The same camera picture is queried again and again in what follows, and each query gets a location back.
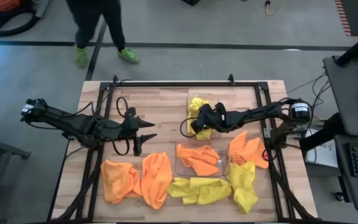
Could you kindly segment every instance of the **gray floor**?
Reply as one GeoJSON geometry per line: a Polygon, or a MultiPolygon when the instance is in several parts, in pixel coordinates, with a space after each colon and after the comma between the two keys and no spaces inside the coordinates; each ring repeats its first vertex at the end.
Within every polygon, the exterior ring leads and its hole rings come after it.
{"type": "MultiPolygon", "coordinates": [[[[179,0],[122,1],[123,25],[130,43],[259,44],[350,46],[358,38],[344,34],[334,0],[285,0],[273,17],[264,16],[264,0],[202,0],[190,7],[179,0]]],[[[26,16],[8,26],[23,22],[26,16]]],[[[73,41],[76,27],[64,1],[54,1],[33,29],[0,40],[73,41]]],[[[104,42],[110,42],[106,32],[104,42]]],[[[222,49],[134,49],[140,65],[122,62],[103,47],[93,80],[285,80],[287,90],[323,73],[324,57],[342,52],[222,49]]],[[[8,223],[46,219],[67,141],[59,132],[19,122],[27,98],[75,111],[86,70],[73,63],[71,47],[0,46],[0,141],[32,151],[28,161],[13,158],[0,186],[0,219],[8,223]]],[[[316,85],[318,90],[323,84],[316,85]]],[[[314,100],[311,85],[289,94],[314,100]]],[[[316,109],[319,118],[337,111],[330,90],[316,109]]],[[[319,217],[358,223],[352,204],[335,201],[334,177],[310,176],[319,217]]]]}

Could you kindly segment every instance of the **orange vacuum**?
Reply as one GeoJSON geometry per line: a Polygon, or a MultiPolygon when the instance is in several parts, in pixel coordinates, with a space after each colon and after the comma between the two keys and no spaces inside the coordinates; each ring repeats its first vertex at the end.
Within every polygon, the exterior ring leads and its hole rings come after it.
{"type": "Polygon", "coordinates": [[[37,11],[34,9],[34,3],[31,0],[0,0],[0,28],[13,17],[23,13],[32,14],[31,20],[18,28],[0,31],[0,37],[25,32],[31,29],[40,19],[36,15],[37,11]]]}
{"type": "Polygon", "coordinates": [[[0,11],[7,12],[20,6],[21,0],[0,0],[0,11]]]}

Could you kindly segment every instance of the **clear plastic bin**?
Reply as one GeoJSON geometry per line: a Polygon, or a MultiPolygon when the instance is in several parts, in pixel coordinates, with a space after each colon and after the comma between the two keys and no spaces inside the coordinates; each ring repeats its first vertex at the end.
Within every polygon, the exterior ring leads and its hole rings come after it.
{"type": "MultiPolygon", "coordinates": [[[[193,100],[193,98],[201,98],[203,100],[208,101],[209,105],[211,105],[212,109],[215,107],[216,103],[219,102],[219,98],[216,94],[210,94],[210,93],[192,93],[187,95],[187,107],[186,107],[186,118],[189,117],[189,106],[191,105],[191,101],[193,100]]],[[[185,130],[185,134],[187,136],[193,136],[194,134],[192,134],[192,132],[188,129],[187,126],[187,122],[185,124],[183,124],[182,126],[182,130],[185,130]]],[[[204,139],[197,139],[196,136],[193,136],[191,139],[196,139],[196,140],[215,140],[215,139],[219,139],[221,137],[221,133],[212,130],[211,135],[209,135],[209,138],[204,138],[204,139]]]]}
{"type": "Polygon", "coordinates": [[[179,140],[175,145],[175,172],[179,176],[183,177],[220,177],[230,173],[230,157],[229,157],[229,144],[227,141],[197,141],[197,140],[179,140]],[[198,176],[192,167],[185,167],[181,158],[177,156],[178,145],[182,144],[185,148],[193,149],[202,146],[211,146],[219,155],[218,163],[216,167],[219,168],[219,172],[209,176],[198,176]]]}

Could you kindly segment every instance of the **wooden table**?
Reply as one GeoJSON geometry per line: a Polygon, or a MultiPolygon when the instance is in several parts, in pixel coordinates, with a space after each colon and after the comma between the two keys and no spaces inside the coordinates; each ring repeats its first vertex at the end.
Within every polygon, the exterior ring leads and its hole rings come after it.
{"type": "MultiPolygon", "coordinates": [[[[287,96],[284,82],[281,80],[267,81],[272,101],[278,101],[287,96]]],[[[78,109],[83,108],[90,101],[96,104],[100,82],[85,82],[78,109]]],[[[155,127],[139,130],[138,134],[157,133],[158,136],[147,141],[143,146],[140,157],[134,157],[132,147],[126,156],[118,156],[111,143],[104,147],[103,159],[113,162],[130,162],[142,175],[142,160],[153,152],[167,152],[170,157],[173,175],[177,176],[173,166],[175,165],[175,143],[184,139],[178,128],[180,122],[186,118],[186,97],[190,93],[214,93],[224,103],[227,110],[244,111],[257,107],[255,90],[251,87],[227,86],[227,87],[124,87],[116,88],[113,94],[110,119],[121,122],[117,115],[116,99],[124,96],[129,106],[136,108],[137,114],[142,119],[155,123],[155,127]]],[[[263,139],[260,122],[244,125],[240,130],[229,134],[222,134],[219,140],[230,142],[234,136],[243,130],[248,130],[248,138],[260,137],[263,139]]],[[[68,152],[79,148],[79,143],[72,141],[68,152]]],[[[123,143],[117,144],[119,150],[124,150],[123,143]]],[[[311,213],[317,216],[313,196],[306,174],[305,164],[299,149],[288,147],[283,150],[285,166],[287,168],[290,188],[300,203],[311,213]]],[[[64,164],[57,197],[53,208],[52,218],[62,214],[78,193],[83,176],[86,150],[71,155],[64,164]]],[[[275,205],[273,201],[272,184],[269,170],[257,168],[255,191],[259,201],[247,214],[238,211],[232,197],[222,199],[211,205],[186,205],[181,198],[168,196],[164,206],[160,210],[150,208],[143,198],[125,198],[120,204],[106,203],[103,199],[103,187],[99,180],[98,195],[94,211],[94,222],[268,222],[277,221],[275,205]]],[[[83,210],[84,217],[88,213],[90,190],[85,200],[83,210]]],[[[287,213],[283,193],[280,192],[284,213],[287,213]]]]}

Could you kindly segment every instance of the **green sneaker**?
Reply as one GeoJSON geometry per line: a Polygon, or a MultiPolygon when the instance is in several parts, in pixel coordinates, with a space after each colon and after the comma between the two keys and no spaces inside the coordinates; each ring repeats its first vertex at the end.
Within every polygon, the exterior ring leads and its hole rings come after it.
{"type": "Polygon", "coordinates": [[[140,62],[139,57],[129,48],[125,48],[121,52],[118,52],[118,55],[129,63],[138,64],[140,62]]]}
{"type": "Polygon", "coordinates": [[[88,63],[88,60],[86,59],[86,49],[79,49],[78,47],[75,47],[75,55],[75,62],[77,63],[77,66],[85,68],[88,63]]]}

